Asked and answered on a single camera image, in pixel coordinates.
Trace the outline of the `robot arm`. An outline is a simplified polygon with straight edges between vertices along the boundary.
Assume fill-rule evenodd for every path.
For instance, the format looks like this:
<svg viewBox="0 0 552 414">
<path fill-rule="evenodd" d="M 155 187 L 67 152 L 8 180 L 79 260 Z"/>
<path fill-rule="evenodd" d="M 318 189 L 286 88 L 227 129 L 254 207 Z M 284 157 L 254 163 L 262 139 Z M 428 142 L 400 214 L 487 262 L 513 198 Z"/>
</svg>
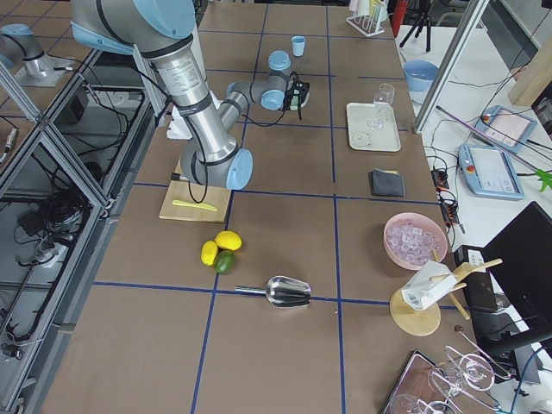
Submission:
<svg viewBox="0 0 552 414">
<path fill-rule="evenodd" d="M 63 77 L 56 59 L 48 55 L 29 26 L 13 23 L 1 27 L 1 62 L 8 69 L 22 63 L 16 81 L 23 86 L 55 87 Z"/>
<path fill-rule="evenodd" d="M 185 177 L 199 185 L 244 188 L 254 168 L 253 155 L 230 134 L 251 104 L 285 113 L 300 111 L 310 85 L 292 70 L 287 52 L 268 58 L 267 78 L 229 86 L 216 104 L 192 51 L 196 28 L 191 1 L 77 1 L 72 6 L 74 38 L 90 48 L 140 55 L 158 71 L 174 107 L 191 132 L 180 158 Z"/>
</svg>

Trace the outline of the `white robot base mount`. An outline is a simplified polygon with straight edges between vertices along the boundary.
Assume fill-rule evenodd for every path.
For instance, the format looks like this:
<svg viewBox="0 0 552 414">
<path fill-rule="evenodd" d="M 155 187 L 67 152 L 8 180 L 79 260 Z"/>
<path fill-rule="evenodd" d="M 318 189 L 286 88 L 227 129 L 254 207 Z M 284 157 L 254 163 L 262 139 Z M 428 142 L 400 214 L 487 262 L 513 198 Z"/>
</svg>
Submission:
<svg viewBox="0 0 552 414">
<path fill-rule="evenodd" d="M 166 137 L 169 140 L 186 140 L 189 141 L 192 138 L 192 134 L 187 127 L 184 118 L 179 114 L 179 110 L 176 106 L 171 109 L 171 121 L 169 123 Z"/>
</svg>

